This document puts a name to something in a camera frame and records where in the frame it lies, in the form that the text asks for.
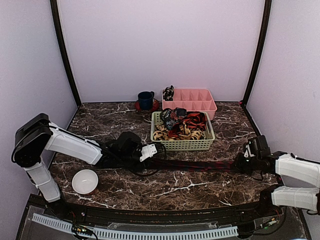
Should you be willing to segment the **red navy striped tie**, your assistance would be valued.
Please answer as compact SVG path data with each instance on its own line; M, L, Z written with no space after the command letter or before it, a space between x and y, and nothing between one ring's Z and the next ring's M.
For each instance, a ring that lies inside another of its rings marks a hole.
M184 161L150 158L145 162L146 169L187 172L238 173L232 161Z

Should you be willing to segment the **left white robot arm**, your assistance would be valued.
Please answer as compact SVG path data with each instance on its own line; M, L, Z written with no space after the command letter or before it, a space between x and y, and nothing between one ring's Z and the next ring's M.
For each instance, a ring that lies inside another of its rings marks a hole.
M62 192L43 161L43 153L63 154L98 168L127 168L138 172L145 160L158 151L154 144L142 144L138 135L123 132L108 143L99 143L71 133L40 113L15 133L11 161L23 168L40 191L51 203L51 210L60 218L67 218L70 206L62 200Z

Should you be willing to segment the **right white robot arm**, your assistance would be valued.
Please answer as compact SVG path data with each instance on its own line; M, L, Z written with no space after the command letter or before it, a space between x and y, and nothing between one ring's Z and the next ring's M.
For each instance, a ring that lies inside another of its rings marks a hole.
M239 153L234 167L242 174L254 171L276 176L277 183L262 190L255 213L266 217L275 207L294 207L320 214L320 163L283 151Z

